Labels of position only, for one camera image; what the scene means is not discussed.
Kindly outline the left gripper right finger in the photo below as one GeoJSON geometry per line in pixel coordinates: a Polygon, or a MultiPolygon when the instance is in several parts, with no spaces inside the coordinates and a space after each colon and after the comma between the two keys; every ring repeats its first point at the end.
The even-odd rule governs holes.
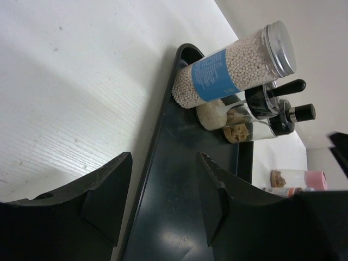
{"type": "Polygon", "coordinates": [[[215,260],[347,260],[347,192],[284,198],[196,157],[208,246],[215,260]]]}

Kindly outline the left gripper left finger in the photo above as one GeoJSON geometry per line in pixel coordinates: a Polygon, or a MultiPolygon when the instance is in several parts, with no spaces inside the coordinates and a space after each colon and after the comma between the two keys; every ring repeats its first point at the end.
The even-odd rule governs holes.
{"type": "Polygon", "coordinates": [[[36,198],[1,203],[1,260],[110,260],[117,246],[132,155],[36,198]]]}

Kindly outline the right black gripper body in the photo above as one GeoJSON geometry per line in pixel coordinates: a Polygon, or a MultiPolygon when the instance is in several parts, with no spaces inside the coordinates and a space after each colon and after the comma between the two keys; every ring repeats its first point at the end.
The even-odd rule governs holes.
{"type": "Polygon", "coordinates": [[[332,146],[330,147],[330,151],[335,157],[337,163],[342,169],[343,173],[347,177],[348,174],[348,146],[347,146],[347,134],[341,132],[334,132],[328,135],[332,146]]]}

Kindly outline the red label white lid jar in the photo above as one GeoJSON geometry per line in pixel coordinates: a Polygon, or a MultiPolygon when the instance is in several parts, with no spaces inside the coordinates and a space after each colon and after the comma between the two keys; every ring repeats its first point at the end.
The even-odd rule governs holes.
{"type": "Polygon", "coordinates": [[[277,195],[283,198],[289,198],[296,194],[302,193],[302,192],[314,192],[315,189],[313,188],[298,188],[298,187],[291,187],[291,188],[261,188],[263,191],[268,192],[273,195],[277,195]]]}

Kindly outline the pink cap spice bottle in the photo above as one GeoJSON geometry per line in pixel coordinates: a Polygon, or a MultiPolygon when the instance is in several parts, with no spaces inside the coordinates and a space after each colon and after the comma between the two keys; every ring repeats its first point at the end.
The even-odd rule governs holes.
{"type": "Polygon", "coordinates": [[[270,182],[274,188],[313,188],[315,191],[326,191],[328,189],[323,171],[272,170],[270,182]]]}

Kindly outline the black knob spice bottle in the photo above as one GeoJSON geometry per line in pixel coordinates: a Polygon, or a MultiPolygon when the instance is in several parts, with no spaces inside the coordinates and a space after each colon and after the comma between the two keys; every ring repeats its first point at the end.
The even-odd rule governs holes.
{"type": "Polygon", "coordinates": [[[314,119],[316,111],[313,104],[293,107],[288,100],[280,100],[278,115],[265,120],[225,127],[223,133],[227,141],[233,144],[273,139],[293,133],[297,122],[314,119]]]}

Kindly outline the black cap spice bottle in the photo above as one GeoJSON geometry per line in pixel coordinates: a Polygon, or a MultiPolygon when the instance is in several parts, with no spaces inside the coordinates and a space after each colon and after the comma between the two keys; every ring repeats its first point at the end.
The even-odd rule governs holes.
{"type": "Polygon", "coordinates": [[[302,92],[307,83],[297,79],[280,87],[275,82],[242,91],[196,107],[200,124],[209,131],[266,120],[280,113],[281,96],[302,92]]]}

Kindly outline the blue label bead jar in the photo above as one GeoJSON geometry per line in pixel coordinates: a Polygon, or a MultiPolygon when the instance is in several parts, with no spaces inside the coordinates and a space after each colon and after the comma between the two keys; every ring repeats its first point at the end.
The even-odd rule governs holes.
{"type": "Polygon", "coordinates": [[[180,69],[172,95],[185,109],[238,94],[296,72],[290,35],[276,21],[180,69]]]}

